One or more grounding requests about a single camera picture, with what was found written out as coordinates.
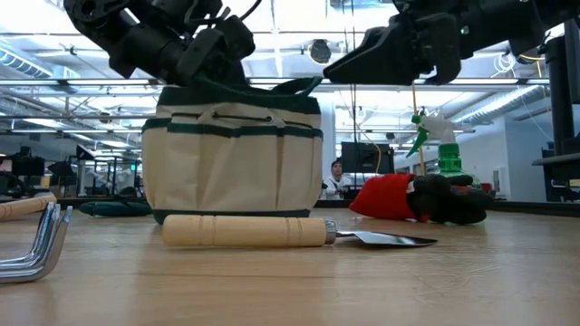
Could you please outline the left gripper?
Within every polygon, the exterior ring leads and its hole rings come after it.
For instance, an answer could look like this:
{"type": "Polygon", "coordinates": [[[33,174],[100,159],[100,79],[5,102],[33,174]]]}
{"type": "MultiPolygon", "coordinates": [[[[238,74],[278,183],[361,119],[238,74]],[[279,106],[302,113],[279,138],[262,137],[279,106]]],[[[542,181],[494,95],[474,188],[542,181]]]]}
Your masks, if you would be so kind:
{"type": "Polygon", "coordinates": [[[214,82],[247,85],[242,60],[256,49],[252,32],[237,15],[209,18],[176,65],[178,85],[190,85],[197,75],[214,82]]]}

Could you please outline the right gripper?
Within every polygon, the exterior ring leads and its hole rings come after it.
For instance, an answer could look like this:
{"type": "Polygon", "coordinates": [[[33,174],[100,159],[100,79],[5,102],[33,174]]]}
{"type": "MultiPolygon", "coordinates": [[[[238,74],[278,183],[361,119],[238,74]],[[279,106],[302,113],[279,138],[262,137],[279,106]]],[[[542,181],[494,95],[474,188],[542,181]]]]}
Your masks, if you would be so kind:
{"type": "Polygon", "coordinates": [[[395,15],[387,26],[368,29],[361,44],[324,68],[332,83],[410,86],[422,73],[441,85],[461,69],[460,33],[453,14],[395,15]]]}

